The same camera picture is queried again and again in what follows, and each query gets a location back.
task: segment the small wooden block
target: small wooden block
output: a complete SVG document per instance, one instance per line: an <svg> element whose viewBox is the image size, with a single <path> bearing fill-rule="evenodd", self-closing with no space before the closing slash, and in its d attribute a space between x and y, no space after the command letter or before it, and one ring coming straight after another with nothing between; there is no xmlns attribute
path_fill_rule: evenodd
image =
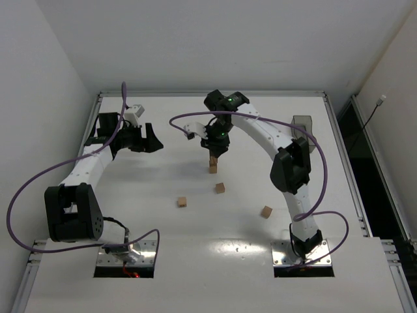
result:
<svg viewBox="0 0 417 313"><path fill-rule="evenodd" d="M209 164L210 166L217 165L217 158L215 158L214 156L210 156Z"/></svg>
<svg viewBox="0 0 417 313"><path fill-rule="evenodd" d="M186 207L187 206L187 198L179 197L178 198L178 206L179 207Z"/></svg>
<svg viewBox="0 0 417 313"><path fill-rule="evenodd" d="M272 213L272 209L270 207L265 206L262 209L261 216L268 218L271 216L271 213Z"/></svg>
<svg viewBox="0 0 417 313"><path fill-rule="evenodd" d="M217 165L210 165L208 171L210 172L210 174L217 174Z"/></svg>
<svg viewBox="0 0 417 313"><path fill-rule="evenodd" d="M216 184L216 192L218 194L222 194L225 192L225 188L224 188L224 184L220 183L220 184Z"/></svg>

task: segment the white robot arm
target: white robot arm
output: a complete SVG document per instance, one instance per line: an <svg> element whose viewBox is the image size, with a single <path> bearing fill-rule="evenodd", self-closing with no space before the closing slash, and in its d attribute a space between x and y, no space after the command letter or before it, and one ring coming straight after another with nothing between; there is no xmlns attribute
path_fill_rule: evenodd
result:
<svg viewBox="0 0 417 313"><path fill-rule="evenodd" d="M238 107L237 112L254 114L257 110L252 104L243 104ZM252 137L268 153L272 161L274 161L280 149L293 143L292 137L283 134L274 125L267 122L232 115L232 124ZM307 184L302 184L296 194L283 192L283 195L287 202L291 220L294 220L296 215L307 213L311 209ZM319 228L312 215L300 222L293 222L293 235L301 241L307 241L314 237L318 230Z"/></svg>
<svg viewBox="0 0 417 313"><path fill-rule="evenodd" d="M293 221L292 240L295 252L305 258L321 243L323 237L313 216L295 222L296 215L307 213L311 209L308 193L309 172L311 171L308 142L303 138L294 139L280 132L274 125L239 115L216 115L215 111L229 111L259 115L242 93L236 92L225 97L219 90L207 95L204 101L210 111L214 111L217 120L201 130L201 125L192 123L185 128L188 139L195 134L201 137L201 146L218 158L229 148L228 133L233 126L242 129L252 137L273 161L270 178L274 186L283 192L289 214Z"/></svg>
<svg viewBox="0 0 417 313"><path fill-rule="evenodd" d="M142 106L128 108L123 116L124 125L118 129L114 140L94 154L94 151L109 140L119 120L118 113L98 114L100 128L96 132L94 124L83 149L83 155L90 157L81 159L58 186L46 189L46 215L53 241L88 241L102 244L121 244L128 241L127 228L112 218L102 216L94 190L119 150L129 148L133 152L152 153L164 147L155 136L150 123L145 123L147 136L142 138L138 120L143 111ZM126 254L129 248L118 248L116 253Z"/></svg>

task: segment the rectangular hole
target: rectangular hole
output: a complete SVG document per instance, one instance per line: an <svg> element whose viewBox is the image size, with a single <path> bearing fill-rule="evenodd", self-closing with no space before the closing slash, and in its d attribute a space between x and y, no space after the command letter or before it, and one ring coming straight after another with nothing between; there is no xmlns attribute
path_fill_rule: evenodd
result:
<svg viewBox="0 0 417 313"><path fill-rule="evenodd" d="M126 270L132 274L130 277L123 272L123 268L120 267L96 267L94 271L94 277L106 277L106 278L154 278L154 267L127 267Z"/></svg>
<svg viewBox="0 0 417 313"><path fill-rule="evenodd" d="M305 267L301 269L292 269L289 271L284 267L275 267L274 277L334 277L334 272L331 266Z"/></svg>

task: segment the metal mounting plate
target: metal mounting plate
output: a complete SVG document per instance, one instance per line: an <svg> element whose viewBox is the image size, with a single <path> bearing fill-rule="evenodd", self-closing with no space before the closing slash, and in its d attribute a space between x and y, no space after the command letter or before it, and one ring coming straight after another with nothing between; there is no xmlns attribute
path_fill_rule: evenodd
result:
<svg viewBox="0 0 417 313"><path fill-rule="evenodd" d="M154 266L154 258L156 251L156 241L140 240L141 257L135 264L127 263L126 268L129 267L152 267ZM97 267L122 267L123 262L112 255L106 254L103 248L100 248L97 255Z"/></svg>
<svg viewBox="0 0 417 313"><path fill-rule="evenodd" d="M300 263L300 258L296 256L291 248L290 240L276 240L271 243L272 262L274 267L288 267ZM316 260L329 252L327 240L323 240L321 245L316 246L313 251L307 254L306 261ZM332 258L327 256L320 261L311 264L311 267L331 266Z"/></svg>

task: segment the white table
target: white table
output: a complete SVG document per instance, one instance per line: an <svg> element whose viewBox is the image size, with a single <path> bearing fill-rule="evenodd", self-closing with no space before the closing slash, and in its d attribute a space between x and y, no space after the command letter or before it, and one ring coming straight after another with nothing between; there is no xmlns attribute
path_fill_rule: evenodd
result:
<svg viewBox="0 0 417 313"><path fill-rule="evenodd" d="M125 223L133 236L161 231L154 278L93 278L97 248L45 254L26 312L402 312L381 242L363 237L355 208L360 200L352 198L324 98L319 93L247 96L266 117L290 123L293 115L312 116L329 171L318 211L339 211L351 227L347 242L332 256L335 277L274 278L270 242L288 238L290 218L269 179L272 163L251 138L234 128L218 173L209 174L209 152L167 123L180 113L205 111L204 97L130 97L129 105L145 107L141 120L152 123L165 147L149 155L120 151L96 197L103 215ZM100 112L120 108L120 98L104 97ZM323 182L317 150L311 167L313 203ZM215 193L216 183L224 183L224 194ZM187 207L177 207L180 196L187 197ZM259 216L265 205L273 208L267 220ZM343 221L334 215L316 220L332 248L345 232ZM48 241L46 248L62 246Z"/></svg>

